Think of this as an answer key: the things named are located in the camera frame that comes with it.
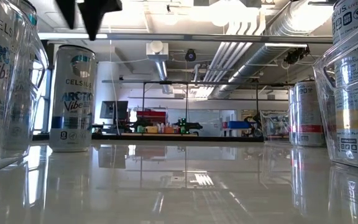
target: glass wall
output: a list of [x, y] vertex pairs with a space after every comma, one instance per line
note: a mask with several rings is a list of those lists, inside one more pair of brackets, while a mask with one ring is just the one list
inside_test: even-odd
[[[184, 109], [168, 109], [167, 121], [170, 124], [178, 122], [179, 119], [185, 118]], [[189, 123], [199, 123], [203, 128], [200, 130], [192, 129], [191, 132], [198, 132], [202, 137], [219, 137], [222, 134], [223, 121], [235, 121], [235, 110], [188, 110], [187, 121]]]

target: red object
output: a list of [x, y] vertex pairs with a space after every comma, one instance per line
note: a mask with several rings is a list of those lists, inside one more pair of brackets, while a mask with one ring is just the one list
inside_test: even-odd
[[144, 117], [153, 123], [165, 123], [166, 112], [159, 111], [136, 111], [138, 118]]
[[145, 117], [165, 117], [165, 112], [159, 111], [136, 111], [136, 116], [145, 116]]
[[[324, 133], [324, 128], [322, 125], [302, 125], [299, 127], [299, 133]], [[291, 132], [296, 132], [296, 129], [290, 128]]]

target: can lid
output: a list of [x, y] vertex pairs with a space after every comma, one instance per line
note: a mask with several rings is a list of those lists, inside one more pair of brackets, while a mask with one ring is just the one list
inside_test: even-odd
[[334, 4], [334, 9], [337, 7], [337, 5], [338, 5], [341, 1], [344, 1], [344, 0], [336, 0], [336, 2], [335, 2], [335, 4]]
[[37, 13], [37, 9], [31, 2], [29, 2], [28, 0], [21, 0], [21, 2], [25, 2], [26, 4], [28, 4], [32, 9], [34, 9], [35, 13]]
[[60, 46], [59, 46], [59, 49], [60, 49], [60, 48], [63, 48], [63, 47], [81, 48], [81, 49], [83, 49], [83, 50], [87, 50], [87, 51], [90, 51], [90, 52], [94, 53], [94, 51], [91, 50], [91, 49], [87, 49], [86, 47], [82, 47], [82, 46], [78, 46], [78, 45], [73, 45], [73, 44], [63, 44], [63, 45], [60, 45]]

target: black object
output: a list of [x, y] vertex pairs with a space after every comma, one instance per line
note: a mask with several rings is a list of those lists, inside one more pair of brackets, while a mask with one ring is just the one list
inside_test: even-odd
[[196, 52], [193, 49], [189, 49], [186, 53], [185, 60], [188, 62], [194, 62], [196, 60]]
[[[75, 0], [55, 0], [70, 29], [74, 29]], [[96, 39], [103, 16], [107, 12], [122, 10], [120, 0], [85, 0], [78, 3], [90, 40]]]
[[203, 128], [202, 125], [200, 125], [198, 122], [197, 123], [189, 123], [189, 122], [187, 122], [187, 120], [185, 118], [178, 119], [178, 122], [176, 122], [174, 125], [177, 125], [179, 127], [185, 127], [186, 133], [182, 133], [182, 134], [190, 133], [191, 129], [201, 130]]
[[308, 54], [310, 54], [309, 46], [298, 47], [295, 50], [288, 52], [288, 55], [285, 57], [284, 62], [291, 65], [291, 64], [297, 63], [299, 60], [302, 60]]
[[47, 53], [47, 59], [48, 59], [48, 64], [49, 70], [53, 70], [55, 68], [55, 66], [53, 65], [53, 55], [55, 53], [55, 44], [50, 44], [48, 43], [48, 40], [41, 40], [42, 42], [42, 46], [44, 47], [46, 53]]
[[[128, 101], [118, 101], [118, 120], [127, 119]], [[102, 101], [102, 108], [100, 110], [100, 118], [116, 120], [116, 102]]]
[[[239, 138], [239, 137], [196, 137], [196, 136], [118, 136], [112, 134], [92, 134], [93, 140], [126, 140], [126, 141], [198, 141], [198, 142], [263, 142], [263, 138]], [[33, 141], [49, 140], [49, 134], [35, 134]]]

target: red white can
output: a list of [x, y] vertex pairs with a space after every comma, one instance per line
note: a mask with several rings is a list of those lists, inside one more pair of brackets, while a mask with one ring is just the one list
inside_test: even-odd
[[325, 145], [324, 128], [314, 81], [299, 82], [290, 97], [291, 143], [296, 146]]

